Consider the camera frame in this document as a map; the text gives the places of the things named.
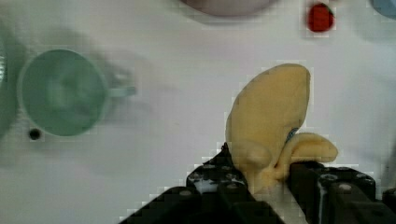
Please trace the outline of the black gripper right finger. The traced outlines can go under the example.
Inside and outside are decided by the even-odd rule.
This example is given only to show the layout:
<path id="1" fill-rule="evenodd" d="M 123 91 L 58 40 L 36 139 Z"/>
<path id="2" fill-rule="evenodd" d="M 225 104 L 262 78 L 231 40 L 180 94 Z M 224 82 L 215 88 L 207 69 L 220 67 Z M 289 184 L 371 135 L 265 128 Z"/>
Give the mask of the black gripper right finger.
<path id="1" fill-rule="evenodd" d="M 308 224 L 396 224 L 395 190 L 378 200 L 375 180 L 352 168 L 297 162 L 288 188 Z"/>

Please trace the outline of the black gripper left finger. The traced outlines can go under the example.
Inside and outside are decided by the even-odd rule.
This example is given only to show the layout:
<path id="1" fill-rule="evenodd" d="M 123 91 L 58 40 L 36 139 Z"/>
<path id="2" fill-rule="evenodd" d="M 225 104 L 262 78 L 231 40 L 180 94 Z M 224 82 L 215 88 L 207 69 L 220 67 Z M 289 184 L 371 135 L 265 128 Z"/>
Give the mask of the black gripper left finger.
<path id="1" fill-rule="evenodd" d="M 172 187 L 119 224 L 285 224 L 274 209 L 253 198 L 227 145 L 195 168 L 186 184 Z"/>

